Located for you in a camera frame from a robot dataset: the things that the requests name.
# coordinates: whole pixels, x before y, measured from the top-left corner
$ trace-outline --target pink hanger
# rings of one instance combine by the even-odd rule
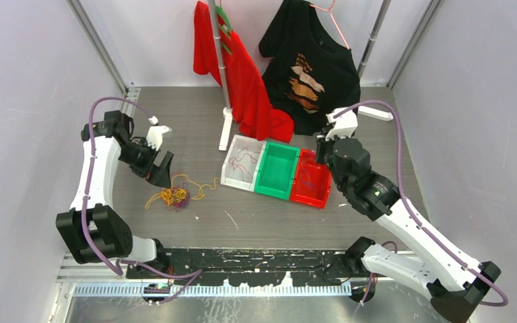
[[[332,13],[332,11],[334,10],[334,4],[335,3],[336,3],[336,0],[332,1],[332,4],[330,5],[330,7],[328,9],[324,9],[324,8],[321,8],[321,7],[319,7],[317,5],[313,5],[313,4],[310,4],[310,6],[316,8],[316,9],[319,9],[319,10],[322,10],[322,11],[330,13],[330,17],[332,17],[332,21],[334,22],[334,26],[336,26],[336,29],[338,29],[338,32],[340,33],[340,37],[342,37],[342,40],[344,41],[344,44],[346,44],[346,48],[349,49],[349,45],[346,42],[346,38],[342,34],[342,31],[340,30],[340,27],[338,27],[338,23],[336,22],[336,19],[334,19],[334,14]]]

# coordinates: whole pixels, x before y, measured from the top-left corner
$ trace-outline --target white scrap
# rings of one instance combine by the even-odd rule
[[[225,211],[225,213],[227,213],[227,215],[231,218],[231,221],[233,221],[233,223],[235,224],[235,227],[237,228],[237,230],[239,230],[239,226],[237,225],[235,220],[233,220],[233,217],[227,211]]]

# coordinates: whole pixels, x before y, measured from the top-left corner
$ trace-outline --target white bin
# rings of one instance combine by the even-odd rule
[[[266,144],[265,141],[234,135],[223,163],[221,184],[254,192]]]

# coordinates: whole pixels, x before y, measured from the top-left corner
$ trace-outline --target storage bin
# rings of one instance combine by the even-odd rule
[[[316,153],[301,149],[290,200],[323,209],[332,190],[332,175],[326,165],[316,163]]]
[[[254,192],[265,141],[234,135],[221,171],[221,184]]]
[[[290,197],[300,149],[267,143],[258,167],[254,191],[287,200]]]

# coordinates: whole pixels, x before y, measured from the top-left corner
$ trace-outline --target black t-shirt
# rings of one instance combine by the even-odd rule
[[[272,105],[293,118],[295,134],[312,135],[327,113],[359,102],[351,50],[328,35],[309,2],[284,0],[258,49],[273,57],[263,81]]]

